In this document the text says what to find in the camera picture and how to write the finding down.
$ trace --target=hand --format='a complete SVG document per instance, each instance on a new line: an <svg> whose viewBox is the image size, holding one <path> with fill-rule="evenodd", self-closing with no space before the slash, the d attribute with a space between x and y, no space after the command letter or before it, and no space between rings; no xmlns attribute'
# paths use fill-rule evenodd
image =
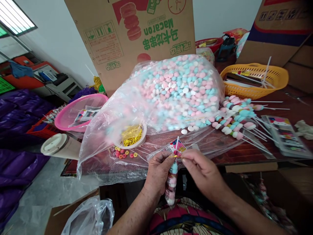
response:
<svg viewBox="0 0 313 235"><path fill-rule="evenodd" d="M150 194L151 197L157 197L158 200L165 193L165 183L167 175L175 158L171 152L160 152L149 161L147 179L143 190Z"/></svg>
<svg viewBox="0 0 313 235"><path fill-rule="evenodd" d="M210 201L215 202L230 191L216 165L199 150L186 150L181 157L197 187Z"/></svg>

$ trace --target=window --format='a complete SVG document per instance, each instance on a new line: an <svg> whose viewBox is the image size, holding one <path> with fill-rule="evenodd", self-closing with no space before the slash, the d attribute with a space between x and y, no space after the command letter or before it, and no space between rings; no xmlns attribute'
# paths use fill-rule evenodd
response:
<svg viewBox="0 0 313 235"><path fill-rule="evenodd" d="M7 36L6 30L15 36L37 28L13 0L0 0L0 37Z"/></svg>

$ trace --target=finger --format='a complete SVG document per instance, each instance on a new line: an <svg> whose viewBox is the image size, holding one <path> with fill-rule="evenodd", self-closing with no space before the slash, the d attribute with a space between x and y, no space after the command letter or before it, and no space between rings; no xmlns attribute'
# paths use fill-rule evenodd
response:
<svg viewBox="0 0 313 235"><path fill-rule="evenodd" d="M162 166L162 168L164 168L164 170L169 171L171 166L174 164L176 158L174 158L173 156L174 156L174 154L171 154L161 164L161 166Z"/></svg>
<svg viewBox="0 0 313 235"><path fill-rule="evenodd" d="M200 183L204 180L204 176L201 173L201 170L191 160L183 158L182 162L187 168L195 183Z"/></svg>
<svg viewBox="0 0 313 235"><path fill-rule="evenodd" d="M201 169L204 169L206 168L206 166L214 164L211 160L209 160L197 149L188 149L184 151L181 158L187 158L189 160L195 161L196 164L198 164Z"/></svg>
<svg viewBox="0 0 313 235"><path fill-rule="evenodd" d="M165 151L165 152L159 152L157 153L151 160L154 162L162 163L165 158L167 158L171 152Z"/></svg>

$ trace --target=green plastic crate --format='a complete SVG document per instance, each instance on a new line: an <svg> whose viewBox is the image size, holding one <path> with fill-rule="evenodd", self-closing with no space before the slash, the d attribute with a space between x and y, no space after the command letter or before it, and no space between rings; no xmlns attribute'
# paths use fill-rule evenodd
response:
<svg viewBox="0 0 313 235"><path fill-rule="evenodd" d="M12 86L10 83L8 83L6 80L4 80L2 77L0 77L0 94L5 93L7 91L11 91L15 89L14 86Z"/></svg>

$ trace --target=floor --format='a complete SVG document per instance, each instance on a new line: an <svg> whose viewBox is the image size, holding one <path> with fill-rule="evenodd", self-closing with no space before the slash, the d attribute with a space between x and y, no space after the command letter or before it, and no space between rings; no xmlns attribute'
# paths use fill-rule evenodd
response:
<svg viewBox="0 0 313 235"><path fill-rule="evenodd" d="M43 235L52 207L70 204L97 188L77 178L60 177L64 161L50 158L21 198L3 234Z"/></svg>

